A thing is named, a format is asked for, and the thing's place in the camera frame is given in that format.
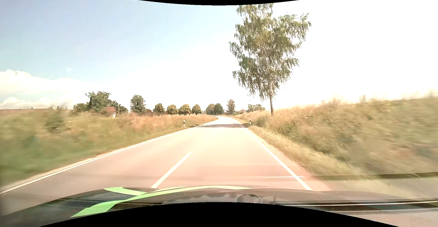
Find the asphalt road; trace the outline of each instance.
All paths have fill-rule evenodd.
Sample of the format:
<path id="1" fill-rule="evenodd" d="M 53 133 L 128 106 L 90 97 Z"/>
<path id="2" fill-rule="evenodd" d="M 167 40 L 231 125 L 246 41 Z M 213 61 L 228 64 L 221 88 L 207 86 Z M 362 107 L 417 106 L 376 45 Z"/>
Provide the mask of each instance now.
<path id="1" fill-rule="evenodd" d="M 106 187 L 200 185 L 330 190 L 236 120 L 219 117 L 15 188 L 0 201 L 8 214 Z"/>

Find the field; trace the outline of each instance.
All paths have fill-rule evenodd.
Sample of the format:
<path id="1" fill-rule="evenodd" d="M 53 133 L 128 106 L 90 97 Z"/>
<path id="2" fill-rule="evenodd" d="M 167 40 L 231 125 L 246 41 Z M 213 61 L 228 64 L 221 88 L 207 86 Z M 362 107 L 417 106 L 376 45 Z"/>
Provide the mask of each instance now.
<path id="1" fill-rule="evenodd" d="M 55 111 L 2 112 L 1 185 L 214 119 L 200 115 L 108 118 Z"/>
<path id="2" fill-rule="evenodd" d="M 438 97 L 337 99 L 233 116 L 318 175 L 438 171 Z"/>

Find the grass verge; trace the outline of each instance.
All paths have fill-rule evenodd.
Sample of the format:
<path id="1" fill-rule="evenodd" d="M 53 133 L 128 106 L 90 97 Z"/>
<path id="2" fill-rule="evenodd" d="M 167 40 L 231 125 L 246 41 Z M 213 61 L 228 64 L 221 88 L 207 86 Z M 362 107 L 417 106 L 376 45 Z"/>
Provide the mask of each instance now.
<path id="1" fill-rule="evenodd" d="M 234 118 L 319 174 L 438 171 L 438 97 L 372 99 L 250 112 Z"/>
<path id="2" fill-rule="evenodd" d="M 3 115 L 1 185 L 216 119 L 202 115 L 107 118 L 55 111 Z"/>

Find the tree trunk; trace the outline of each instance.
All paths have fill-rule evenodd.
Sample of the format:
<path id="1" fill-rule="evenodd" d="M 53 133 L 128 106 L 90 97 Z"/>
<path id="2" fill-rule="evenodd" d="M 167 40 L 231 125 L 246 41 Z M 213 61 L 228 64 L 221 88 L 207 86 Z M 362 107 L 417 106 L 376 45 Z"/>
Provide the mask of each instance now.
<path id="1" fill-rule="evenodd" d="M 269 102 L 271 104 L 271 116 L 273 116 L 274 115 L 274 108 L 272 107 L 272 95 L 269 96 Z"/>
<path id="2" fill-rule="evenodd" d="M 269 104 L 271 105 L 271 116 L 274 115 L 274 108 L 272 107 L 272 84 L 269 83 Z"/>

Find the green stripe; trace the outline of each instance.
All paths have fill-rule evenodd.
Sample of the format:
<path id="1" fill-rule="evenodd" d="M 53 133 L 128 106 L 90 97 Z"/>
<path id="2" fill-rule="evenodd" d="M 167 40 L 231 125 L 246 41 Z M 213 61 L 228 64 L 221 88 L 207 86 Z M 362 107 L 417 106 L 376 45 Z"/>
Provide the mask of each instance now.
<path id="1" fill-rule="evenodd" d="M 114 193 L 125 194 L 125 195 L 144 195 L 144 194 L 148 193 L 148 192 L 143 192 L 143 191 L 125 189 L 123 187 L 107 187 L 107 188 L 104 188 L 104 190 L 111 191 Z"/>
<path id="2" fill-rule="evenodd" d="M 158 192 L 158 191 L 164 191 L 164 190 L 169 190 L 169 189 L 174 189 L 174 188 L 182 188 L 182 187 L 167 187 L 167 188 L 162 188 L 162 189 L 157 189 L 154 190 L 152 192 Z"/>
<path id="3" fill-rule="evenodd" d="M 250 189 L 250 187 L 236 187 L 236 186 L 200 186 L 200 187 L 179 188 L 179 189 L 166 190 L 166 191 L 156 190 L 154 192 L 146 193 L 146 194 L 142 194 L 142 195 L 137 195 L 137 196 L 134 196 L 134 197 L 126 199 L 126 200 L 109 201 L 109 202 L 99 203 L 97 205 L 83 209 L 79 213 L 74 214 L 72 217 L 86 216 L 86 215 L 97 214 L 97 213 L 105 213 L 109 209 L 111 209 L 113 206 L 115 206 L 116 204 L 122 203 L 122 202 L 128 202 L 128 201 L 133 201 L 133 200 L 138 200 L 138 199 L 143 199 L 143 198 L 148 198 L 148 197 L 153 197 L 153 196 L 167 195 L 167 194 L 172 194 L 172 193 L 197 190 L 197 189 L 205 189 L 205 188 L 223 188 L 223 189 L 232 189 L 232 190 Z"/>

